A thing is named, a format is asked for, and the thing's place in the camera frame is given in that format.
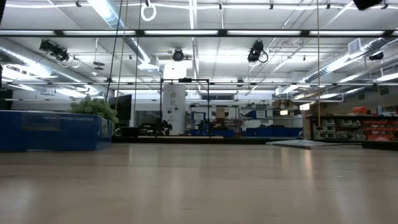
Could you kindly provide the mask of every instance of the green plant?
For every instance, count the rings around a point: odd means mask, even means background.
[[[114,124],[119,122],[116,117],[117,111],[111,109],[111,105],[104,100],[91,99],[90,96],[82,99],[79,103],[70,104],[71,113],[98,115],[104,119],[111,120]]]

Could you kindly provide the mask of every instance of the ceiling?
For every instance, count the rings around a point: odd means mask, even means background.
[[[189,0],[155,1],[165,5],[185,6]],[[255,0],[222,0],[224,6],[241,6],[249,4],[252,7],[267,6],[269,1]],[[344,7],[349,0],[331,0],[332,6]],[[7,0],[7,4],[20,6],[49,6],[74,4],[74,1],[67,0]],[[130,4],[140,1],[129,1]],[[198,7],[218,6],[219,0],[197,0]],[[317,11],[293,10],[293,7],[316,6],[316,1],[311,0],[274,0],[275,8],[269,9],[223,9],[223,13],[216,9],[198,9],[195,21],[196,29],[316,29]],[[320,29],[396,29],[398,27],[398,0],[388,0],[389,6],[385,10],[370,9],[359,11],[355,6],[340,13],[341,9],[319,9]],[[289,9],[278,9],[276,6],[288,6]],[[123,7],[121,17],[124,18],[126,7]],[[150,16],[150,9],[146,9],[147,16]],[[157,7],[156,17],[149,22],[140,18],[139,6],[129,6],[126,26],[129,29],[189,29],[190,12],[187,9],[172,7]],[[58,7],[44,9],[28,9],[21,7],[6,7],[1,29],[109,29],[105,21],[91,6],[83,7]],[[114,38],[99,38],[98,55],[96,60],[105,63],[104,70],[96,76],[92,74],[95,70],[93,65],[96,42],[92,38],[49,38],[54,43],[68,49],[69,54],[75,55],[81,61],[78,68],[71,68],[91,80],[105,81],[112,73],[114,80],[121,74],[121,82],[151,82],[159,80],[160,73],[142,72],[137,70],[136,57],[132,50],[124,45],[124,55],[121,55],[123,41],[118,38],[114,48]],[[209,78],[213,81],[230,82],[238,78],[244,78],[247,82],[298,82],[309,71],[317,68],[318,65],[318,40],[317,39],[292,39],[292,38],[260,38],[265,46],[272,44],[266,49],[269,54],[269,61],[261,66],[255,66],[252,70],[248,65],[248,50],[258,38],[247,37],[196,37],[198,45],[198,78]],[[13,37],[10,41],[17,43],[38,54],[42,40],[40,37]],[[347,51],[347,44],[353,38],[324,38],[320,39],[320,65],[329,63],[330,60]],[[175,48],[181,48],[185,54],[192,55],[191,37],[141,37],[138,40],[141,48],[148,54],[158,55],[161,64],[170,63],[168,52]],[[112,52],[116,52],[116,59],[112,64]],[[396,50],[388,49],[387,55],[395,57]],[[277,70],[279,64],[289,56],[291,60],[284,63]],[[44,57],[54,60],[49,55]],[[188,66],[188,76],[194,77],[192,62],[184,63]],[[350,66],[342,68],[333,74],[328,75],[329,80],[341,79],[348,75],[363,70],[363,60]],[[138,88],[156,88],[156,86],[138,86]],[[261,89],[275,89],[276,86],[259,86]]]

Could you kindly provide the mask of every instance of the floor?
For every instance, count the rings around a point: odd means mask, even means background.
[[[396,223],[398,153],[114,144],[0,153],[0,223]]]

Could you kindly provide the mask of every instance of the ventilation duct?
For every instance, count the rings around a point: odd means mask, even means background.
[[[88,0],[89,4],[93,6],[95,11],[104,19],[104,21],[109,25],[110,28],[116,30],[124,30],[127,29],[125,25],[125,21],[122,18],[119,18],[118,11],[116,10],[115,4],[111,0]],[[123,41],[130,47],[130,49],[137,54],[138,59],[141,63],[150,64],[153,62],[151,58],[138,46],[138,43],[132,37],[123,38]],[[157,71],[159,71],[158,65],[153,66],[141,66],[139,67],[141,70],[153,71],[154,67],[157,67]]]
[[[38,82],[92,82],[67,68],[43,58],[30,50],[27,50],[6,39],[0,39],[0,63],[12,65],[14,67],[26,68],[34,75]],[[35,88],[38,92],[43,92],[43,88]],[[106,88],[98,86],[97,92],[105,92]]]
[[[395,38],[378,38],[376,40],[370,41],[370,43],[366,44],[361,49],[360,52],[357,52],[354,55],[350,55],[347,53],[345,56],[343,56],[337,60],[334,60],[332,63],[329,63],[328,65],[321,68],[319,72],[318,72],[318,69],[310,72],[311,75],[306,77],[303,80],[303,82],[310,83],[310,82],[316,80],[318,77],[322,77],[324,75],[330,74],[333,71],[354,62],[358,58],[368,57],[377,52],[380,52],[380,51],[382,51],[382,48],[384,46],[386,46],[388,43],[391,43],[393,40],[395,40]]]

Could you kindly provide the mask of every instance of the gray floor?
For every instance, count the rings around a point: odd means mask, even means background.
[[[0,153],[0,223],[397,223],[398,153],[115,144]]]

